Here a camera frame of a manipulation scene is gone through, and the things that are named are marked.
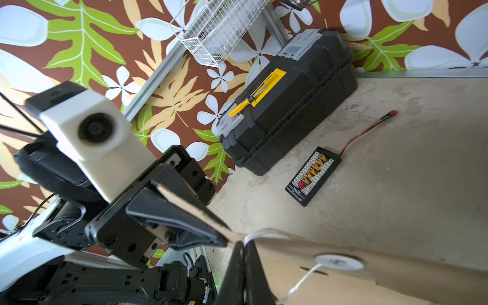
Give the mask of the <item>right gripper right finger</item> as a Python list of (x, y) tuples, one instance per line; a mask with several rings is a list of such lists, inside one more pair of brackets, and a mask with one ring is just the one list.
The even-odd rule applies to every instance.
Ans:
[(245, 304), (275, 305), (254, 241), (245, 245)]

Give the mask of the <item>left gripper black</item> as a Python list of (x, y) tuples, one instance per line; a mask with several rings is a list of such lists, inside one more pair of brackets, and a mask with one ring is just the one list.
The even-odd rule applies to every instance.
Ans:
[(138, 269), (147, 268), (162, 244), (175, 250), (227, 246), (215, 229), (170, 203), (158, 185), (203, 211), (216, 192), (197, 161), (183, 146), (173, 145), (96, 216), (86, 232), (107, 253)]

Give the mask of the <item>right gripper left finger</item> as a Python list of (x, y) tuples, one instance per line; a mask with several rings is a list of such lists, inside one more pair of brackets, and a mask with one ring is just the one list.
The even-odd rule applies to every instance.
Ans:
[(215, 300), (215, 305), (243, 305), (245, 283), (245, 248), (242, 241), (238, 241), (231, 254), (221, 290)]

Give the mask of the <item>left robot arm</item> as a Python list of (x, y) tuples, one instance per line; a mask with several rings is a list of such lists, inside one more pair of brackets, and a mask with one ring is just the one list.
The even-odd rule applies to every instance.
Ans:
[(112, 102), (71, 81), (25, 106), (47, 130), (14, 159), (55, 202), (1, 241), (1, 303), (202, 302), (205, 284), (183, 263), (147, 266), (162, 244), (227, 245), (160, 193), (165, 186), (209, 216), (215, 189), (196, 160), (177, 145), (154, 157)]

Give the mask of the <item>brown kraft file bag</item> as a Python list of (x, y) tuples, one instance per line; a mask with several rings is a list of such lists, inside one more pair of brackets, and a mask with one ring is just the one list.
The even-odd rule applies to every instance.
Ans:
[(244, 234), (163, 185), (170, 203), (227, 239), (254, 241), (275, 304), (486, 304), (487, 273), (438, 261), (316, 243), (277, 229)]

